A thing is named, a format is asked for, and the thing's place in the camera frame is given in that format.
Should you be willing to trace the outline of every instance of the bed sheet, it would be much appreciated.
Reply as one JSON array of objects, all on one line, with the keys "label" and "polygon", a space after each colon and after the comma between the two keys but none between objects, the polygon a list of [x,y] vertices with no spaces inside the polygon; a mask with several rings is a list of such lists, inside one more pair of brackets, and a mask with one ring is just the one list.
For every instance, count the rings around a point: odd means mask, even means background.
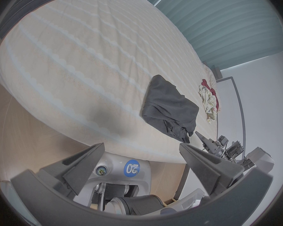
[{"label": "bed sheet", "polygon": [[[205,66],[176,26],[147,0],[54,0],[26,15],[0,46],[0,83],[34,117],[106,151],[185,163],[179,141],[141,117],[162,75],[200,108],[196,130],[216,138],[199,95]],[[196,135],[191,144],[202,147]]]}]

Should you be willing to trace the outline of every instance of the folded gray garment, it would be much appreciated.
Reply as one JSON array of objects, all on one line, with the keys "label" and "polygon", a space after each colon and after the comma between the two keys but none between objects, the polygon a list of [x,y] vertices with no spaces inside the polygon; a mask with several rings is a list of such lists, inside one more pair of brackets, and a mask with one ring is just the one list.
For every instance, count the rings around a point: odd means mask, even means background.
[{"label": "folded gray garment", "polygon": [[184,143],[190,143],[196,127],[199,107],[181,95],[176,86],[161,75],[155,75],[149,85],[142,110],[143,119],[160,132]]}]

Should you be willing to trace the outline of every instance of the floor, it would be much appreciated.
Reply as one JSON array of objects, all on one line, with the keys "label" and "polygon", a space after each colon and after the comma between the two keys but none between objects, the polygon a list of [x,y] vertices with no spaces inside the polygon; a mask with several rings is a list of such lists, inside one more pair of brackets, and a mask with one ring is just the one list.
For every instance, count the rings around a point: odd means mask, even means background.
[{"label": "floor", "polygon": [[[86,147],[34,118],[0,85],[0,181],[28,168],[37,172]],[[150,166],[150,193],[164,202],[170,200],[185,164],[151,161]]]}]

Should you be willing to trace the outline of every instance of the white wall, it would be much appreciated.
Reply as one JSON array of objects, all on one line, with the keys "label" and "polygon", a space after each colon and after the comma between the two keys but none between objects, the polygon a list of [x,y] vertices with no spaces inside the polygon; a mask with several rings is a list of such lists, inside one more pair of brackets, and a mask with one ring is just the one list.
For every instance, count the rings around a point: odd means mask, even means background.
[{"label": "white wall", "polygon": [[245,226],[260,216],[283,185],[283,52],[222,70],[236,83],[245,119],[246,154],[260,146],[275,161],[273,182]]}]

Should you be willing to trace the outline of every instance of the blue label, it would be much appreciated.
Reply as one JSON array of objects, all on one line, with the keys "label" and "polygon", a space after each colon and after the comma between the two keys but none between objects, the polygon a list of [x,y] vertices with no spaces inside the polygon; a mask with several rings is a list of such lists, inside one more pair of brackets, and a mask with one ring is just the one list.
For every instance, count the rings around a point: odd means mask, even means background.
[{"label": "blue label", "polygon": [[124,175],[126,177],[134,177],[140,170],[139,162],[137,160],[130,160],[124,166]]}]

